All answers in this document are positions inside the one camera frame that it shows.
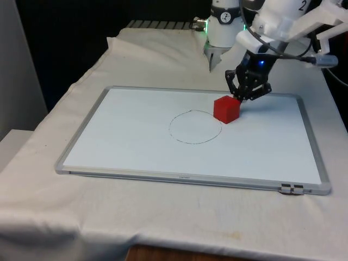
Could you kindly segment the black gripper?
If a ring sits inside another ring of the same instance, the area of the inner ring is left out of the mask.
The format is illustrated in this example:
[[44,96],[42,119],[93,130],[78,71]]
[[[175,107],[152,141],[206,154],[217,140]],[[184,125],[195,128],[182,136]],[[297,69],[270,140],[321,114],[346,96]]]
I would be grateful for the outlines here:
[[[254,54],[246,51],[236,70],[226,70],[225,80],[234,98],[239,101],[256,100],[272,91],[268,75],[277,60],[272,54]],[[260,75],[262,78],[250,78]]]

